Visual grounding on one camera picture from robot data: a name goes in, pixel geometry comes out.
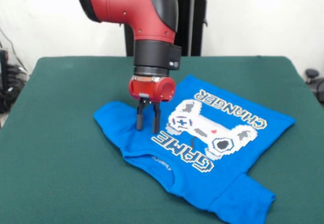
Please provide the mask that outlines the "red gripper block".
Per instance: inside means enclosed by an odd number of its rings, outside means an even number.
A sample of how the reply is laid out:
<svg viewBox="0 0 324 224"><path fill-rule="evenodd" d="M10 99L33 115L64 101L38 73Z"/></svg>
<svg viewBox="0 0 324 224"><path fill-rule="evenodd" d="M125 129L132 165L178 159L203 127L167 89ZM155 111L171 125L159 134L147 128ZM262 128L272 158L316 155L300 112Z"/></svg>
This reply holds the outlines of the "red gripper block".
<svg viewBox="0 0 324 224"><path fill-rule="evenodd" d="M143 129L143 110L147 100L153 102L153 133L160 129L160 102L169 102L175 95L176 84L170 77L132 76L129 81L130 95L139 101L137 107L136 130Z"/></svg>

